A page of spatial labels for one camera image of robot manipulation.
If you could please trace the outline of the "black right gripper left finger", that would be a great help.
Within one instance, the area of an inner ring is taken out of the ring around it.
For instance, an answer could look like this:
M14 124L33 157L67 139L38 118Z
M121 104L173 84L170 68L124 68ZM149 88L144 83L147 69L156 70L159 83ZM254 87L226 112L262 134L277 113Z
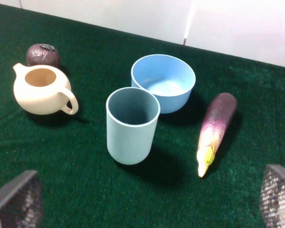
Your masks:
M43 216L38 171L24 171L0 188L0 228L39 228Z

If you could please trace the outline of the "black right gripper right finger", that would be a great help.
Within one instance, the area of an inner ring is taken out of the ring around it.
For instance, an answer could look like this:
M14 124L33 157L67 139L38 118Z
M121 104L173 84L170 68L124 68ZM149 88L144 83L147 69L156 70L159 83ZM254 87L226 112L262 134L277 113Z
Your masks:
M285 228L285 168L266 166L260 191L260 212L267 228Z

